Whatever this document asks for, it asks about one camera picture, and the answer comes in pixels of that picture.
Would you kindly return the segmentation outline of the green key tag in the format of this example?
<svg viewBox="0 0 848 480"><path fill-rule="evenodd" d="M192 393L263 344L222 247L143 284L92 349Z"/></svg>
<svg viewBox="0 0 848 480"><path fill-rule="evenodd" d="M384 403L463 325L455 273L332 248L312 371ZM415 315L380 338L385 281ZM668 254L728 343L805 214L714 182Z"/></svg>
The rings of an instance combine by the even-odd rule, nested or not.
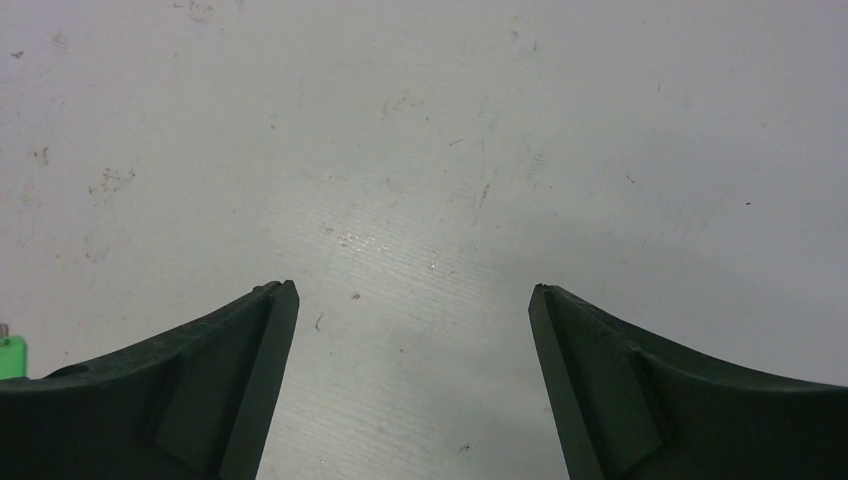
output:
<svg viewBox="0 0 848 480"><path fill-rule="evenodd" d="M28 346L21 336L4 336L0 341L0 380L24 378L28 369Z"/></svg>

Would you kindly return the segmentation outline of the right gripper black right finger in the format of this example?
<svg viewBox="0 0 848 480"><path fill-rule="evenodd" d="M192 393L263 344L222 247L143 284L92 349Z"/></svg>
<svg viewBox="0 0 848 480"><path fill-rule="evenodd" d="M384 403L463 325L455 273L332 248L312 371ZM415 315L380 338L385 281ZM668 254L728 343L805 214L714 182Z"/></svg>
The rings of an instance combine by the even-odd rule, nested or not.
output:
<svg viewBox="0 0 848 480"><path fill-rule="evenodd" d="M742 367L537 285L533 339L573 479L843 479L847 390Z"/></svg>

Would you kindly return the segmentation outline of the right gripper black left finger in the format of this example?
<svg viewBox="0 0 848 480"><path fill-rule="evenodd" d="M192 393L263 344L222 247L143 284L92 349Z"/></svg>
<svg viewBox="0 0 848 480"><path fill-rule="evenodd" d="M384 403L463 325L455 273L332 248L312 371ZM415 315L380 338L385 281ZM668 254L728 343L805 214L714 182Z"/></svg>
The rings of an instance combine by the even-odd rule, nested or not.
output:
<svg viewBox="0 0 848 480"><path fill-rule="evenodd" d="M1 384L5 479L253 479L293 341L295 284L40 379Z"/></svg>

